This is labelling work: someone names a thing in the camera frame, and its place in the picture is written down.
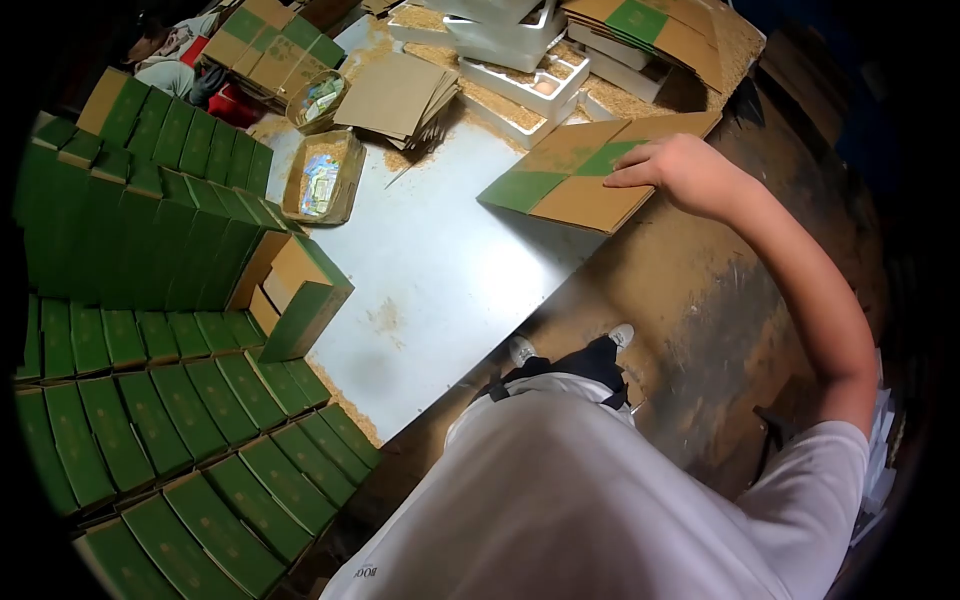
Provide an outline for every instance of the white foam tray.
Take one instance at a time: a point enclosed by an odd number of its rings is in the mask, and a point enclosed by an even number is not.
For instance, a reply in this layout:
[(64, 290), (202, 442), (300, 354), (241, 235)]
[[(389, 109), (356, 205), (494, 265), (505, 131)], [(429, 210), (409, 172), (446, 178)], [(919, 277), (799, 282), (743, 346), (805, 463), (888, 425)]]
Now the white foam tray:
[(404, 43), (412, 41), (417, 44), (443, 46), (444, 48), (453, 47), (453, 36), (450, 34), (450, 31), (435, 32), (430, 29), (420, 29), (417, 27), (404, 27), (402, 25), (397, 25), (394, 22), (396, 11), (400, 7), (407, 6), (408, 4), (412, 5), (413, 3), (403, 2), (390, 10), (391, 18), (387, 22), (387, 29), (390, 30), (390, 35), (393, 36), (396, 41), (402, 41)]
[(543, 55), (546, 54), (546, 51), (550, 48), (553, 48), (557, 42), (563, 38), (564, 33), (561, 32), (558, 36), (550, 40), (550, 43), (548, 43), (546, 47), (535, 54), (524, 54), (516, 51), (513, 48), (506, 48), (503, 46), (461, 46), (457, 43), (454, 43), (453, 48), (457, 51), (458, 55), (466, 59), (492, 62), (493, 64), (509, 66), (512, 69), (523, 71), (524, 73), (533, 73), (537, 69), (537, 65), (540, 64), (540, 59), (542, 59)]
[(590, 71), (594, 75), (602, 77), (644, 102), (653, 103), (663, 87), (663, 82), (670, 75), (670, 72), (667, 71), (666, 75), (659, 81), (654, 81), (623, 62), (608, 57), (599, 50), (587, 46), (586, 53), (592, 64)]
[[(571, 69), (566, 79), (560, 80), (550, 75), (546, 69), (538, 68), (532, 84), (515, 82), (502, 73), (491, 71), (483, 64), (460, 57), (460, 73), (469, 81), (482, 85), (504, 98), (513, 100), (522, 107), (527, 107), (536, 114), (548, 119), (556, 117), (566, 105), (580, 91), (580, 86), (587, 80), (590, 73), (590, 59), (584, 57), (580, 64), (571, 64), (557, 57), (546, 57), (550, 62), (558, 62)], [(549, 95), (542, 94), (534, 89), (540, 82), (550, 82), (557, 88)]]
[(635, 71), (641, 70), (647, 65), (647, 62), (653, 59), (653, 56), (642, 50), (631, 48), (626, 44), (621, 44), (618, 41), (613, 41), (603, 36), (598, 36), (588, 27), (580, 25), (579, 23), (570, 23), (570, 26), (566, 29), (566, 34), (570, 39), (582, 42), (590, 48), (599, 50), (612, 59), (619, 60), (633, 67)]
[(566, 14), (557, 10), (557, 0), (547, 0), (533, 25), (491, 25), (459, 16), (445, 16), (444, 25), (454, 44), (476, 48), (504, 48), (534, 55), (564, 30)]
[(521, 148), (530, 150), (536, 146), (538, 142), (544, 139), (548, 133), (557, 129), (557, 126), (565, 121), (567, 117), (573, 114), (573, 111), (577, 108), (578, 95), (579, 94), (575, 94), (572, 98), (567, 100), (566, 104), (560, 109), (556, 117), (541, 121), (540, 124), (534, 127), (532, 130), (524, 130), (520, 127), (520, 125), (517, 125), (513, 121), (510, 121), (493, 112), (463, 92), (458, 93), (457, 97), (460, 98), (460, 101), (463, 102), (467, 108), (473, 110), (480, 116), (480, 118), (496, 127), (505, 135), (509, 136), (517, 144), (519, 144)]
[(431, 11), (462, 16), (480, 23), (516, 25), (540, 0), (424, 0)]

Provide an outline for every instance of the metal table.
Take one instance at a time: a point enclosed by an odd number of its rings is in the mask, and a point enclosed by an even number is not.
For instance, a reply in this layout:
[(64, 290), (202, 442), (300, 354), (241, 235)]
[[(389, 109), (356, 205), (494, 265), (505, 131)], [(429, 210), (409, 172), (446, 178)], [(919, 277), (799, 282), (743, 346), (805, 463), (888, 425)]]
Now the metal table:
[[(350, 52), (370, 44), (368, 30), (361, 19), (336, 41)], [(300, 140), (293, 129), (261, 139), (275, 151), (268, 200), (279, 202)], [(396, 173), (383, 154), (367, 144), (349, 221), (311, 231), (356, 289), (308, 357), (386, 442), (503, 342), (605, 238), (478, 203), (519, 155), (477, 126), (456, 124), (431, 161), (389, 188)]]

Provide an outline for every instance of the egg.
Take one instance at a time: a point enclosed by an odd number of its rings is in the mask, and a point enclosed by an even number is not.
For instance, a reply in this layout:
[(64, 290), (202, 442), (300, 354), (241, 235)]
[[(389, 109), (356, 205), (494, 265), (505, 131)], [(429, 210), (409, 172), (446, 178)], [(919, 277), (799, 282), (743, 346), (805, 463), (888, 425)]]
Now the egg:
[(557, 85), (552, 82), (540, 82), (539, 84), (534, 85), (534, 91), (537, 91), (544, 96), (549, 96), (557, 89)]

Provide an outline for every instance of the dirty floor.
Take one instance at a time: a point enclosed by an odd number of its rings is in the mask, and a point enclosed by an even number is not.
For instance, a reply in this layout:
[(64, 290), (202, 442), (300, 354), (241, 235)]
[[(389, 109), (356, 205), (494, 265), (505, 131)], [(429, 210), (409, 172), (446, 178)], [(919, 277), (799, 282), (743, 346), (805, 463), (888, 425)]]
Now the dirty floor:
[[(814, 158), (761, 94), (766, 127), (730, 116), (708, 141), (763, 181), (837, 263), (875, 336), (885, 279), (869, 193), (834, 155)], [(756, 475), (771, 407), (804, 423), (816, 386), (786, 307), (756, 255), (726, 227), (686, 215), (662, 194), (520, 328), (558, 359), (616, 324), (636, 329), (619, 356), (636, 427), (677, 466), (727, 498)], [(446, 428), (494, 369), (500, 348), (384, 447), (385, 460), (277, 597), (302, 597), (403, 501), (443, 453)]]

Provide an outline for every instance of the white sneaker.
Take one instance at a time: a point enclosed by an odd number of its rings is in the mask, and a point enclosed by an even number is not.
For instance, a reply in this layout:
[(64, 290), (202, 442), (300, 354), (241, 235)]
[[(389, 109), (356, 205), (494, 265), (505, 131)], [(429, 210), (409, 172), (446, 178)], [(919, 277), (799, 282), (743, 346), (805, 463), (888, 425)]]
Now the white sneaker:
[(530, 340), (522, 335), (515, 335), (510, 338), (510, 341), (507, 342), (507, 348), (510, 349), (510, 357), (514, 359), (514, 363), (518, 367), (522, 367), (523, 363), (534, 356), (539, 356), (534, 345), (530, 343)]
[(616, 342), (616, 353), (619, 354), (634, 340), (634, 326), (622, 323), (610, 330), (607, 337)]

